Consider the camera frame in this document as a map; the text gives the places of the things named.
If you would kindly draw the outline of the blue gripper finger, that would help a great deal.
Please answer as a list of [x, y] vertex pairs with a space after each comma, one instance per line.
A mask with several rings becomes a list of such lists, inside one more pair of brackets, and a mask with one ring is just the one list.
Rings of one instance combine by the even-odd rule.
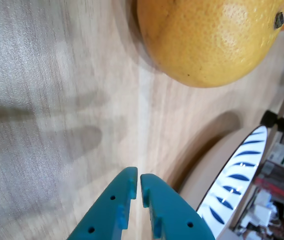
[[72, 231], [69, 240], [120, 240], [128, 229], [131, 200], [137, 195], [138, 169], [123, 169]]
[[143, 207], [149, 209], [154, 239], [214, 239], [205, 221], [160, 177], [146, 173], [140, 180]]

